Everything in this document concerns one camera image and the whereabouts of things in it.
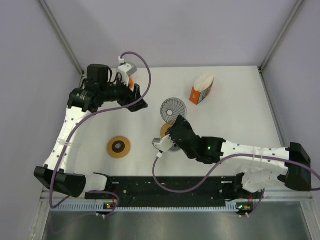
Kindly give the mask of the clear ribbed glass dripper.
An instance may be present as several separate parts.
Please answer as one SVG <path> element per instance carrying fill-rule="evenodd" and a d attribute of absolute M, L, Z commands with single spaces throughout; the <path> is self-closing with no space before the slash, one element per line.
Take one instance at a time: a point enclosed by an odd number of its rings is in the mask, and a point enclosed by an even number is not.
<path fill-rule="evenodd" d="M 187 116 L 187 107 L 181 99 L 171 97 L 162 103 L 160 107 L 160 115 L 167 124 L 173 125 L 178 116 Z"/>

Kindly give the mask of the orange coffee filter box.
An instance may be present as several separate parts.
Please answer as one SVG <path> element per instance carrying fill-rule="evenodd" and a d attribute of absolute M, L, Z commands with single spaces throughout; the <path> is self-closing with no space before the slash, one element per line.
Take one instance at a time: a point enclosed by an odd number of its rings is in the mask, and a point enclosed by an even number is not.
<path fill-rule="evenodd" d="M 192 86 L 189 100 L 195 105 L 201 103 L 211 93 L 214 81 L 212 73 L 199 76 Z"/>

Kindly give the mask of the clear glass server jug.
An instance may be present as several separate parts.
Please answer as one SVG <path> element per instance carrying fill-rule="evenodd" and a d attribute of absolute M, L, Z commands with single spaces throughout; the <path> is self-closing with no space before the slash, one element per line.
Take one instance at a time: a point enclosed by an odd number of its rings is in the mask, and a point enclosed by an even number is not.
<path fill-rule="evenodd" d="M 179 150 L 180 150 L 179 147 L 172 147 L 172 148 L 169 149 L 169 151 L 171 151 L 171 152 L 177 152 Z"/>

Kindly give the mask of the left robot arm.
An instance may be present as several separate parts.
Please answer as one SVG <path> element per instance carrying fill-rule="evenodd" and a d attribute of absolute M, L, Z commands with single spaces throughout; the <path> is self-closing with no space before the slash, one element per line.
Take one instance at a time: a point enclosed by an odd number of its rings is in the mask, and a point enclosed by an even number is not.
<path fill-rule="evenodd" d="M 79 197 L 82 193 L 96 191 L 109 198 L 114 191 L 107 176 L 101 173 L 82 175 L 75 173 L 75 163 L 87 127 L 93 114 L 106 102 L 117 102 L 130 112 L 147 108 L 141 100 L 140 87 L 131 76 L 137 71 L 132 63 L 121 63 L 113 73 L 107 65 L 91 64 L 81 87 L 69 95 L 65 119 L 56 143 L 43 166 L 34 170 L 35 178 L 48 190 Z"/>

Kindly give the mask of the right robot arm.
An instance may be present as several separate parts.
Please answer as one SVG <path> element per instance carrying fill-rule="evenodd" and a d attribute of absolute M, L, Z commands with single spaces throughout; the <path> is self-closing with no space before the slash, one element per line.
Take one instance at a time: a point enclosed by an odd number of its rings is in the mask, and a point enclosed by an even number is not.
<path fill-rule="evenodd" d="M 288 147 L 264 148 L 233 143 L 219 137 L 198 136 L 181 115 L 162 138 L 165 151 L 177 146 L 189 159 L 212 165 L 238 164 L 249 167 L 239 172 L 233 192 L 239 198 L 267 188 L 285 186 L 298 192 L 312 189 L 311 159 L 303 146 L 292 142 Z"/>

